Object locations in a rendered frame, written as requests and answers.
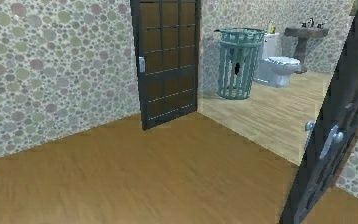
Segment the brown pedestal sink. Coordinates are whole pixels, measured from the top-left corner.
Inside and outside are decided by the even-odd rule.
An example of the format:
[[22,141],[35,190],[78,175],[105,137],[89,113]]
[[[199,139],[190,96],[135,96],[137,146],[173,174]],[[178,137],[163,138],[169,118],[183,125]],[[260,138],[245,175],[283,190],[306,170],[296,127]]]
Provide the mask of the brown pedestal sink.
[[307,42],[309,39],[324,38],[328,35],[328,28],[303,28],[303,27],[287,27],[284,31],[285,36],[296,37],[297,45],[293,54],[295,59],[300,62],[297,74],[302,74],[307,71],[305,65]]

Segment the dark brown panelled room door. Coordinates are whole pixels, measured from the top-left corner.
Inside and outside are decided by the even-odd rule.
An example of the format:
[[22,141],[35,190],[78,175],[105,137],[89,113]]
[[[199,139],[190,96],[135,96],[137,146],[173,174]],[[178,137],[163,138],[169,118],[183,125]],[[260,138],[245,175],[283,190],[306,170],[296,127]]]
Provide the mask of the dark brown panelled room door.
[[141,123],[148,130],[197,110],[201,0],[130,0],[130,6]]

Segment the teal slatted laundry basket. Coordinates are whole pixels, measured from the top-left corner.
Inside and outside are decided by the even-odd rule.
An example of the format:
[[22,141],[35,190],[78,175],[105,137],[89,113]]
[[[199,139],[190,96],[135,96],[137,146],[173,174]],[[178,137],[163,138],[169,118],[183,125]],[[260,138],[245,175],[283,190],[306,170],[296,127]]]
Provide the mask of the teal slatted laundry basket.
[[255,28],[222,28],[217,94],[228,100],[250,96],[258,54],[265,31]]

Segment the black sink faucet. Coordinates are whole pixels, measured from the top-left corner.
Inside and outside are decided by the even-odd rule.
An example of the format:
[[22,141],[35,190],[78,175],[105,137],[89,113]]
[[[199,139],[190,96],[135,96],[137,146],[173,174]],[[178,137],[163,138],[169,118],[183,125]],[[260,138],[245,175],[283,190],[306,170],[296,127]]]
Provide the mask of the black sink faucet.
[[316,23],[313,18],[310,18],[307,22],[302,22],[301,27],[323,29],[324,23]]

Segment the dark grey open room door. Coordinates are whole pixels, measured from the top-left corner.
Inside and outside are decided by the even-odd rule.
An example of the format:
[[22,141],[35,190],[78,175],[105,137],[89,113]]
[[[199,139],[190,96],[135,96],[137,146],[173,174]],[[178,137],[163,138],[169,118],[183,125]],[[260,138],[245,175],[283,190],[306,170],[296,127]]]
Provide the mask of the dark grey open room door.
[[358,130],[358,0],[354,19],[278,224],[301,224],[332,183]]

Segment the white toilet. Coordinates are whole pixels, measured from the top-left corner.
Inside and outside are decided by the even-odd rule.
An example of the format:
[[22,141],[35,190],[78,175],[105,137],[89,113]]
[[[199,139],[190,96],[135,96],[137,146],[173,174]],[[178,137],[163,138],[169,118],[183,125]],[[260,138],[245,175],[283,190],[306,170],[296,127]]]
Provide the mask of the white toilet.
[[291,75],[300,67],[300,61],[295,58],[277,56],[278,39],[278,33],[264,35],[253,80],[270,87],[287,88]]

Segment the silver round door knob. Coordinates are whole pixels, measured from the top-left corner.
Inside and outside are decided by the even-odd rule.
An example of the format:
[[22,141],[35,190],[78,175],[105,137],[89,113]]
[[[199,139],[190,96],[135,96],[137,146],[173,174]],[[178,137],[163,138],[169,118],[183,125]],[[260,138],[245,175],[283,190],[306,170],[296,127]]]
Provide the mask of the silver round door knob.
[[[305,124],[305,131],[308,133],[308,137],[304,146],[304,149],[307,149],[308,143],[310,141],[310,138],[312,136],[312,132],[315,126],[315,122],[310,120]],[[328,137],[322,147],[322,150],[320,152],[319,155],[319,159],[322,160],[326,157],[326,155],[329,153],[330,149],[331,149],[331,145],[333,143],[338,144],[340,143],[344,138],[344,134],[339,130],[339,126],[338,125],[334,125],[329,134]]]

